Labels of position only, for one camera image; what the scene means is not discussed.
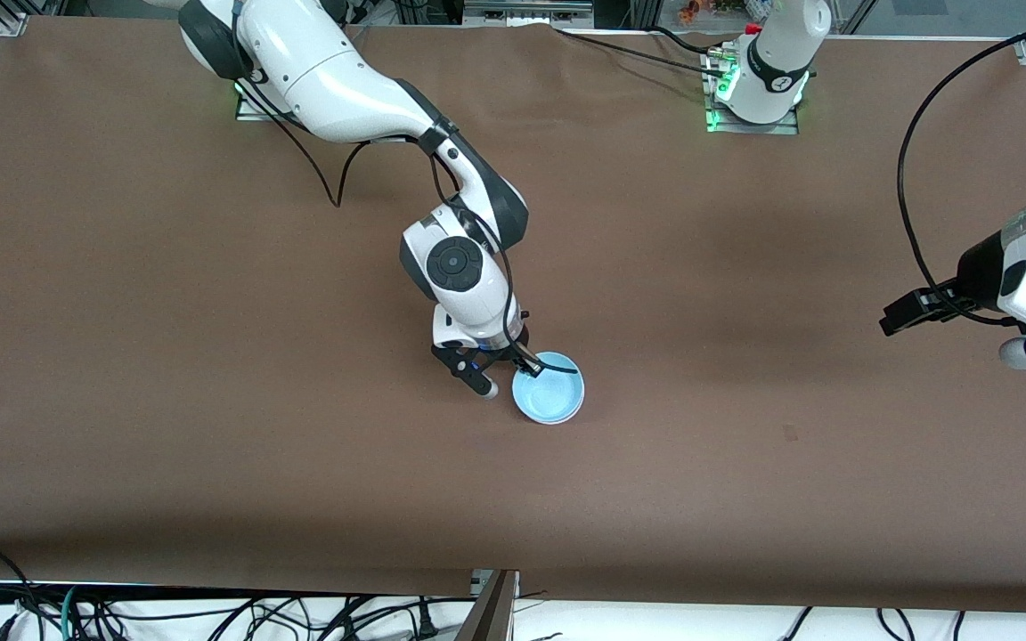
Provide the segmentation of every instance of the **teal cable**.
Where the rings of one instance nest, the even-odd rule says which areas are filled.
[[[74,591],[77,586],[70,588],[66,592],[66,598],[62,600],[62,641],[70,641],[70,604],[74,601]]]

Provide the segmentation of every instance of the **white floor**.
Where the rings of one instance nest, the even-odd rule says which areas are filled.
[[[389,604],[405,604],[412,599],[384,597],[361,611]],[[240,600],[130,602],[115,605],[123,615],[167,615],[232,608]],[[311,619],[324,624],[342,606],[341,599],[308,599]],[[558,641],[778,641],[789,631],[800,608],[759,607],[758,605],[607,604],[606,602],[537,601],[517,602],[521,610],[514,616],[514,641],[537,641],[561,633]],[[459,625],[469,604],[431,605],[433,624],[438,628]],[[0,605],[0,625],[13,613],[11,605]],[[302,619],[298,605],[284,610]],[[886,610],[895,632],[905,637],[900,619]],[[952,638],[955,612],[907,610],[917,641],[948,641]],[[204,641],[224,615],[191,617],[166,622],[126,622],[129,641]],[[223,641],[240,641],[249,616],[240,617]],[[398,613],[381,625],[359,633],[362,641],[399,638],[410,629],[409,617]],[[60,633],[46,625],[46,638],[57,640]],[[1026,615],[1021,613],[970,612],[961,628],[963,641],[1026,640]],[[32,615],[17,619],[11,641],[37,640]],[[276,625],[262,626],[255,641],[294,641],[293,634]],[[881,630],[872,609],[814,608],[795,641],[892,641]]]

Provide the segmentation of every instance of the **blue plate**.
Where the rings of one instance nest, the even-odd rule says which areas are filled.
[[[521,370],[513,374],[513,401],[534,422],[555,426],[567,422],[584,402],[584,377],[576,362],[564,354],[542,352],[539,360],[558,368],[576,369],[577,374],[545,369],[538,377]]]

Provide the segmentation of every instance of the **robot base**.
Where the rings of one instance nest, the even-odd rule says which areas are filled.
[[[724,73],[731,70],[731,52],[728,44],[724,44],[721,49],[716,48],[712,54],[699,56],[699,62],[704,69],[718,70]],[[703,76],[704,79],[704,106],[707,109],[707,130],[727,131],[731,133],[765,133],[775,135],[794,135],[798,133],[798,113],[795,107],[790,107],[790,111],[781,121],[770,123],[770,125],[755,125],[753,122],[746,122],[742,118],[734,115],[727,106],[716,101],[715,94],[719,91],[719,86],[725,82],[723,78]]]

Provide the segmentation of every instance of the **brown tabletop surface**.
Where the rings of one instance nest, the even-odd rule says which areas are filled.
[[[1026,373],[1009,329],[887,339],[918,287],[913,110],[982,42],[827,41],[797,137],[705,131],[696,74],[544,26],[380,29],[532,212],[510,250],[559,427],[429,352],[398,264],[410,146],[334,210],[175,24],[0,40],[0,548],[44,579],[1026,610]],[[616,37],[685,62],[653,37]],[[697,42],[705,42],[700,37]],[[937,275],[1026,206],[1026,69],[958,80],[909,154]],[[331,182],[349,146],[306,141]]]

